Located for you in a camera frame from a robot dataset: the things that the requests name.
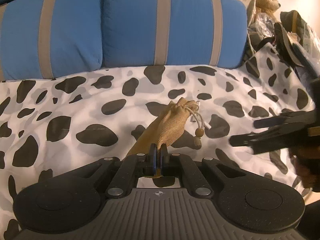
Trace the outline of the cow print blanket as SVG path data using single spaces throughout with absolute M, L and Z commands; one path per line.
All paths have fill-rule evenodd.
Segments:
M 309 194 L 287 150 L 253 155 L 229 144 L 230 136 L 252 132 L 255 120 L 313 109 L 293 69 L 267 43 L 236 69 L 127 67 L 1 83 L 1 239 L 19 231 L 12 204 L 22 189 L 103 157 L 124 158 L 180 98 L 197 102 L 204 136 L 196 146 L 190 118 L 170 152 L 216 158 Z

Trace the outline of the left blue striped cushion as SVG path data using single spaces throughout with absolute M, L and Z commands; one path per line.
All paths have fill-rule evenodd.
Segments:
M 1 80 L 53 79 L 101 68 L 101 0 L 1 5 Z

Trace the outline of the brown teddy bear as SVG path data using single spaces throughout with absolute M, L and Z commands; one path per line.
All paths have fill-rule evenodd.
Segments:
M 255 7 L 257 14 L 266 13 L 275 21 L 274 13 L 281 7 L 281 4 L 278 0 L 255 0 Z

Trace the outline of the blue striped cushion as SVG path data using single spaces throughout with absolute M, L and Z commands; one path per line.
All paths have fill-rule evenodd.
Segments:
M 53 79 L 101 68 L 101 0 L 1 5 L 1 80 Z
M 107 67 L 206 64 L 236 68 L 247 39 L 239 0 L 104 0 Z

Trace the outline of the right blue striped cushion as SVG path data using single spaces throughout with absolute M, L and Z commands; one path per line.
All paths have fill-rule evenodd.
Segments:
M 107 67 L 206 64 L 236 68 L 247 39 L 239 0 L 104 0 Z

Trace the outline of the tan drawstring pouch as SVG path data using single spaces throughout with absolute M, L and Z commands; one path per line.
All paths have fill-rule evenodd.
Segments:
M 177 103 L 171 101 L 160 115 L 147 127 L 129 150 L 127 155 L 137 153 L 148 153 L 151 144 L 157 146 L 157 169 L 156 174 L 147 178 L 161 177 L 160 171 L 160 147 L 162 144 L 171 146 L 184 133 L 187 120 L 192 116 L 197 122 L 197 129 L 193 142 L 195 146 L 201 147 L 201 138 L 204 135 L 204 119 L 199 113 L 199 104 L 194 100 L 186 100 L 181 97 Z

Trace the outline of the pile of dark clothes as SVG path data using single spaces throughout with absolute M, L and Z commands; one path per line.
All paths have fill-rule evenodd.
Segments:
M 319 36 L 298 11 L 282 11 L 280 20 L 274 21 L 266 13 L 257 14 L 255 0 L 251 0 L 247 12 L 248 34 L 255 51 L 271 43 L 302 82 L 319 78 Z

